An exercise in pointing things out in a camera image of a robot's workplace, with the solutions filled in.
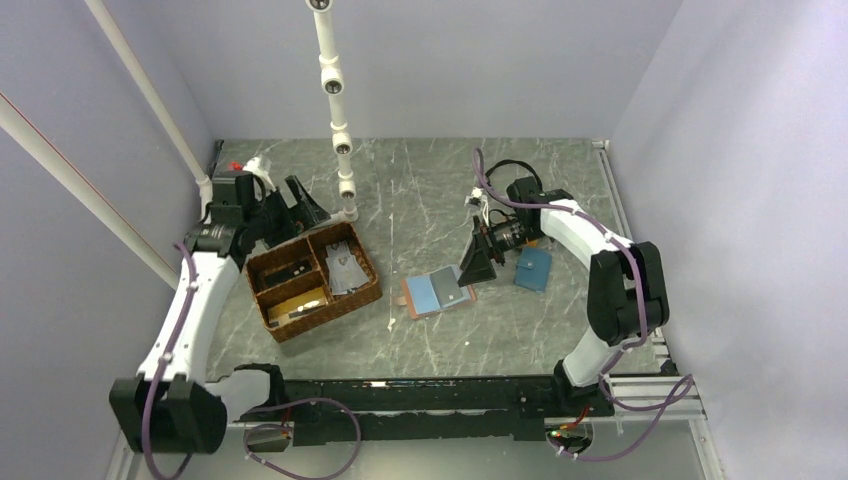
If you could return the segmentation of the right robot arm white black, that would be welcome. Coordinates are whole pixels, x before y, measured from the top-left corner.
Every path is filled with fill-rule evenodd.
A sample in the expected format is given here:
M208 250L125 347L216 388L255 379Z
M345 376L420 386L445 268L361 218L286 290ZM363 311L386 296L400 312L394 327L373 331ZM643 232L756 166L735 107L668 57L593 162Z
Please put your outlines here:
M667 323L661 256L653 243L635 243L615 234L566 191L542 191L531 177L514 181L505 203L513 214L499 224L489 224L481 213L474 215L458 284L495 279L495 267L504 264L507 252L542 238L561 244L586 267L588 327L555 366L550 391L555 409L574 415L588 404L613 359Z

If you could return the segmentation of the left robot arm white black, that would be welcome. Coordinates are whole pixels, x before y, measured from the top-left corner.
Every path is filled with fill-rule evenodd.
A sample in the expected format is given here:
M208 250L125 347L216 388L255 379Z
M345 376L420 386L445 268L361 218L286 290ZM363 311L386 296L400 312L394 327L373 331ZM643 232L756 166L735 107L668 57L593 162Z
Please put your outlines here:
M211 454L229 424L253 411L279 417L287 392L279 368L248 364L217 381L206 365L224 303L247 257L329 220L329 213L290 175L287 205L262 170L218 173L201 221L177 244L183 255L175 296L160 333L130 378L114 381L109 403L135 452Z

